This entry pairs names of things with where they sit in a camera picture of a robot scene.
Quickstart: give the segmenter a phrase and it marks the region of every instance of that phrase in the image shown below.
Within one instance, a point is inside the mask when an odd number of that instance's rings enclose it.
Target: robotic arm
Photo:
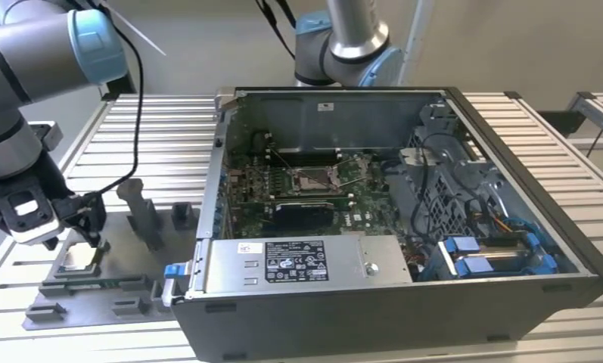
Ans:
[[[305,14],[297,21],[297,85],[394,85],[402,51],[390,44],[374,0],[328,0],[328,4],[328,11]]]
[[[100,11],[0,0],[0,229],[52,249],[74,228],[96,246],[100,195],[76,196],[19,107],[126,75],[122,44]]]
[[[74,229],[96,247],[106,222],[100,193],[75,195],[19,107],[126,75],[115,29],[72,1],[0,0],[0,229],[54,249]],[[297,23],[298,85],[393,85],[401,51],[390,46],[374,0],[328,0]]]

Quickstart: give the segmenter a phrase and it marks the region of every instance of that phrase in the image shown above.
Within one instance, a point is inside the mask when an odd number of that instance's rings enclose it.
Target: slotted metal workbench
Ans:
[[[603,174],[570,146],[529,106],[503,93],[465,94],[504,142],[603,253]],[[68,186],[86,192],[122,175],[131,163],[137,97],[103,103],[88,121],[62,168]],[[158,207],[199,204],[213,143],[210,96],[147,96],[137,176]],[[114,193],[110,210],[123,209]],[[6,239],[0,246],[0,361],[197,361],[175,321],[26,331],[24,309],[36,295],[56,251]],[[456,346],[297,361],[603,361],[603,297],[586,309],[556,313],[517,343]]]

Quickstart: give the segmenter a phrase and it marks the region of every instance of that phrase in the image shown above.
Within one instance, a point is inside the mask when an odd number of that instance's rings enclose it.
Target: open computer chassis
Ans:
[[[457,89],[219,107],[171,300],[203,361],[516,340],[603,294],[603,256]]]

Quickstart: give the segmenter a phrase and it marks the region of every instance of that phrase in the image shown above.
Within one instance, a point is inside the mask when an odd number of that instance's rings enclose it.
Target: psu label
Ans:
[[[269,283],[329,280],[324,241],[265,243],[265,279]]]

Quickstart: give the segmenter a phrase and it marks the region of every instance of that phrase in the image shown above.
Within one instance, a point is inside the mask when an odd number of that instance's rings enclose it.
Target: cable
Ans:
[[[421,156],[423,156],[423,181],[420,183],[418,203],[414,204],[413,211],[410,212],[409,222],[410,222],[410,228],[413,229],[413,232],[418,235],[418,237],[423,238],[423,240],[425,242],[433,243],[433,241],[431,241],[428,231],[427,231],[427,233],[423,233],[421,231],[418,231],[416,224],[414,224],[414,219],[418,215],[420,206],[424,204],[424,198],[427,196],[427,186],[428,186],[428,177],[429,177],[429,165],[428,165],[427,155],[424,154],[424,149],[421,152]]]
[[[588,153],[586,153],[586,157],[591,157],[592,149],[595,148],[596,142],[600,140],[602,134],[603,134],[603,130],[600,130],[599,133],[596,134],[595,141],[591,144],[591,148],[588,149]]]
[[[281,10],[284,11],[285,17],[290,22],[290,25],[294,29],[297,29],[297,19],[294,18],[294,14],[292,13],[290,5],[286,0],[276,0],[277,4],[280,4]]]
[[[496,217],[492,217],[492,218],[493,218],[495,222],[501,226],[501,228],[505,229],[505,231],[513,232],[513,231],[512,231],[512,228],[509,228],[509,227],[505,225],[505,223],[501,222],[501,220],[500,220],[499,218],[496,218]]]
[[[423,182],[420,185],[420,193],[418,193],[418,201],[413,207],[413,211],[410,213],[410,228],[413,229],[414,233],[424,239],[424,240],[429,240],[429,230],[427,230],[427,233],[423,233],[421,231],[417,230],[416,228],[416,224],[414,224],[414,219],[417,217],[418,211],[420,211],[420,206],[424,204],[424,198],[427,196],[427,188],[428,188],[428,159],[427,159],[427,155],[424,153],[424,149],[427,141],[429,140],[429,138],[432,138],[433,136],[445,136],[449,138],[453,138],[457,143],[460,144],[460,146],[463,147],[463,149],[465,149],[465,144],[463,144],[463,141],[452,134],[444,133],[444,132],[435,132],[431,135],[427,136],[427,138],[424,138],[424,140],[420,142],[420,146],[418,146],[418,150],[420,150],[420,155],[423,157]],[[456,184],[459,184],[460,188],[472,196],[472,200],[476,200],[479,202],[480,208],[481,208],[481,213],[485,217],[485,220],[489,222],[491,221],[491,214],[489,214],[489,206],[488,203],[485,201],[485,203],[483,203],[483,199],[480,197],[480,195],[465,185],[463,184],[463,182],[460,181],[460,179],[456,176],[455,173],[456,170],[452,170],[452,179],[456,182]]]
[[[92,2],[92,0],[86,0],[86,2],[88,3],[88,5],[92,7],[92,9],[99,10],[107,17],[110,17],[110,15],[106,13],[106,11],[103,11],[104,7],[103,6],[96,6]],[[135,48],[133,42],[130,41],[128,37],[122,33],[122,31],[119,30],[119,28],[112,24],[112,27],[115,29],[115,32],[119,35],[119,38],[122,38],[122,40],[124,41],[124,43],[128,45],[128,48],[131,49],[134,56],[138,60],[138,72],[139,72],[139,92],[138,92],[138,114],[137,114],[137,118],[135,118],[135,126],[134,126],[134,138],[133,138],[133,166],[130,168],[128,173],[120,177],[116,181],[114,181],[111,184],[108,184],[106,187],[103,187],[103,189],[100,189],[99,191],[94,192],[90,198],[94,198],[96,195],[102,196],[106,192],[108,192],[110,190],[112,190],[112,188],[118,187],[126,180],[128,180],[133,175],[135,174],[137,170],[138,170],[138,164],[139,164],[139,124],[142,122],[142,108],[143,108],[143,62],[142,62],[142,57],[139,56],[139,51]]]
[[[261,0],[261,2],[258,2],[258,0],[254,0],[254,2],[257,3],[258,9],[261,9],[262,16],[266,18],[267,23],[270,24],[270,28],[274,31],[274,34],[277,35],[277,38],[280,39],[281,44],[285,47],[285,50],[288,51],[292,59],[294,59],[294,53],[292,53],[290,47],[288,47],[285,38],[281,35],[280,28],[277,27],[277,18],[274,16],[274,12],[271,11],[270,5],[266,3],[265,0]]]

